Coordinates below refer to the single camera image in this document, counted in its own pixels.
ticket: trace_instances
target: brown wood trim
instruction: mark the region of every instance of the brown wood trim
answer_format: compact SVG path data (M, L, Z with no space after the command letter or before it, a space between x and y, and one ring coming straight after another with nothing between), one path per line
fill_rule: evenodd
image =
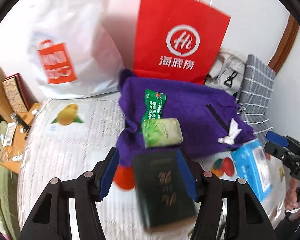
M296 40L298 31L299 25L294 17L290 15L277 50L268 64L268 66L272 68L276 73L280 71L284 62L286 61L292 49L294 41Z

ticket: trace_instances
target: silver screw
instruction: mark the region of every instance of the silver screw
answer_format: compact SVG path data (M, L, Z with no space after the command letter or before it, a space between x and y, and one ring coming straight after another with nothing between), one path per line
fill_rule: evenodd
M212 177L212 172L211 172L211 171L204 171L204 172L203 172L203 175L204 175L205 177L207 177L207 178L210 178L210 177Z
M56 183L58 183L58 181L59 181L58 178L53 178L53 179L50 180L50 183L51 184L56 184Z
M84 173L84 176L85 176L86 178L90 178L92 175L93 175L93 172L92 172L92 171L86 171L86 172Z
M239 178L238 182L243 185L246 184L247 181L244 178Z

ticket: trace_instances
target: purple cloth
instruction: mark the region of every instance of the purple cloth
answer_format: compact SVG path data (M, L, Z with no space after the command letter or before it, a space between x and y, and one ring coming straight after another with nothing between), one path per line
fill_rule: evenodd
M146 89L167 95L162 118L178 119L183 136L182 148L192 159L222 152L230 147L218 142L218 138L228 134L205 106L207 104L212 105L228 127L233 117L239 129L242 129L231 148L239 148L243 143L255 139L252 127L237 115L239 106L234 97L226 92L183 81L140 78L130 70L123 70L119 80L119 104L126 118L126 128L116 145L123 166L131 166L134 155L151 152L151 149L145 149L142 134L139 133L140 122L146 112Z

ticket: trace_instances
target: human hand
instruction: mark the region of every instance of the human hand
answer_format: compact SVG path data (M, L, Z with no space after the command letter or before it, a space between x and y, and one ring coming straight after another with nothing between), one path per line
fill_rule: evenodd
M298 187L298 180L295 178L291 178L289 182L289 189L286 194L286 199L284 200L284 207L287 210L291 211L298 207L297 187Z

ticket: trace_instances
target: dark green book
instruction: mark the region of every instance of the dark green book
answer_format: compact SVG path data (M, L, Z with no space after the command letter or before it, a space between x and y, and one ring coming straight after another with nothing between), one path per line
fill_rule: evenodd
M133 169L139 213L146 231L194 221L194 201L178 169L175 149L136 155Z

